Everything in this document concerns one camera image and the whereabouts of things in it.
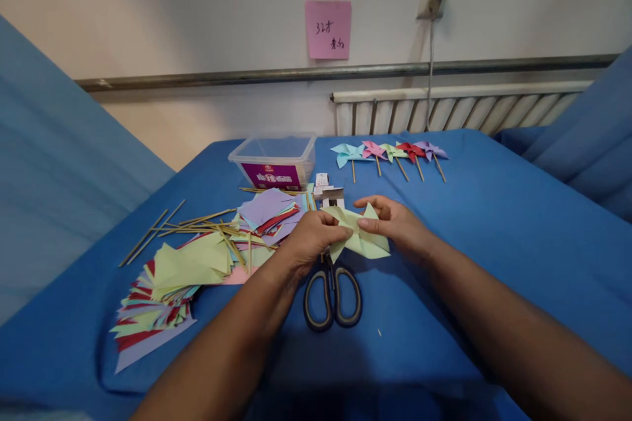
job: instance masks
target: stack of colored paper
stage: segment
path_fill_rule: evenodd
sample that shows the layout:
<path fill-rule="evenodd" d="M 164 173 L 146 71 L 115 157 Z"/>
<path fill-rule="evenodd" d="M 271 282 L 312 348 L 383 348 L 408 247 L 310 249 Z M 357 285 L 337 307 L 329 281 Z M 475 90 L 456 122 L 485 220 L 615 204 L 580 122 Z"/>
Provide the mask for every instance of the stack of colored paper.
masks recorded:
<path fill-rule="evenodd" d="M 196 321 L 193 295 L 200 285 L 222 284 L 232 266 L 221 234 L 196 237 L 177 250 L 164 243 L 121 301 L 111 330 L 119 347 L 115 373 L 189 328 Z"/>
<path fill-rule="evenodd" d="M 305 194 L 293 196 L 268 189 L 238 207 L 236 221 L 240 231 L 260 237 L 265 245 L 274 245 L 290 235 L 306 211 Z"/>

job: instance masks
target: forearm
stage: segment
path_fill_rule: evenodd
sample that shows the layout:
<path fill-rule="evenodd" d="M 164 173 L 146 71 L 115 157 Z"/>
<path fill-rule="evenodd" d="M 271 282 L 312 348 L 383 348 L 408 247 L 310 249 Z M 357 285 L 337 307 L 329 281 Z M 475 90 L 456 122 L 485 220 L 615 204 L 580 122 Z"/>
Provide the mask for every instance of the forearm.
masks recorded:
<path fill-rule="evenodd" d="M 277 252 L 178 355 L 150 389 L 135 420 L 228 420 L 243 414 L 271 341 L 298 286 L 292 262 Z"/>
<path fill-rule="evenodd" d="M 629 379 L 573 332 L 438 239 L 426 261 L 438 294 L 527 414 L 605 420 L 632 412 Z"/>

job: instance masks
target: blue bed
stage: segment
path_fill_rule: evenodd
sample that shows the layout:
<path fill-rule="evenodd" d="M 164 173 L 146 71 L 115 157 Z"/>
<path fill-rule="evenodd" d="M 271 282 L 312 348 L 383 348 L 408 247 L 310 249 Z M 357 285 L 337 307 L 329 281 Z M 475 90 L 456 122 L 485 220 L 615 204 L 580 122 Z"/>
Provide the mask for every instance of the blue bed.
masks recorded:
<path fill-rule="evenodd" d="M 425 182 L 406 166 L 375 163 L 339 170 L 329 148 L 365 137 L 316 142 L 317 172 L 345 188 L 345 201 L 384 194 L 411 208 L 428 227 L 497 278 L 548 311 L 616 366 L 632 375 L 632 226 L 500 144 L 471 130 L 372 137 L 377 143 L 429 141 L 450 155 L 445 184 L 426 164 Z M 235 207 L 241 172 L 226 156 L 239 141 L 213 143 L 29 305 L 0 328 L 0 397 L 88 412 L 95 419 L 128 416 L 169 362 L 235 294 L 208 287 L 193 305 L 191 329 L 114 375 L 111 328 L 120 300 L 161 241 L 129 267 L 118 263 L 165 209 L 187 203 L 184 220 Z M 186 236 L 167 238 L 172 245 Z M 303 320 L 303 288 L 275 343 L 263 389 L 352 384 L 484 383 L 485 367 L 434 297 L 424 275 L 400 255 L 366 261 L 345 251 L 364 295 L 360 323 L 311 333 Z"/>

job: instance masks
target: clear plastic box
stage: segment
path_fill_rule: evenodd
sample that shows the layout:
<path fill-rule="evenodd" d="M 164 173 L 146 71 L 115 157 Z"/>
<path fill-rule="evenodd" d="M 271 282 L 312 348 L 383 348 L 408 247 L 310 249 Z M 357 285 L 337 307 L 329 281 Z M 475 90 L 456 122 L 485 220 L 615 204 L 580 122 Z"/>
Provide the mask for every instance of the clear plastic box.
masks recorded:
<path fill-rule="evenodd" d="M 305 191 L 316 163 L 316 134 L 251 136 L 228 155 L 252 187 Z"/>

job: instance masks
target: person's left hand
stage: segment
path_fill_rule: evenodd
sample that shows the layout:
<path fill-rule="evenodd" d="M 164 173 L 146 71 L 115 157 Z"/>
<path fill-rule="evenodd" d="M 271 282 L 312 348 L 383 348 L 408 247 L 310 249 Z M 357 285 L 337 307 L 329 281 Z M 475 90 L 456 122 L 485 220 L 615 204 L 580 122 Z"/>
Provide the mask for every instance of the person's left hand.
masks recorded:
<path fill-rule="evenodd" d="M 311 210 L 298 222 L 275 256 L 295 265 L 300 276 L 309 273 L 316 258 L 332 243 L 347 240 L 353 231 L 322 210 Z"/>

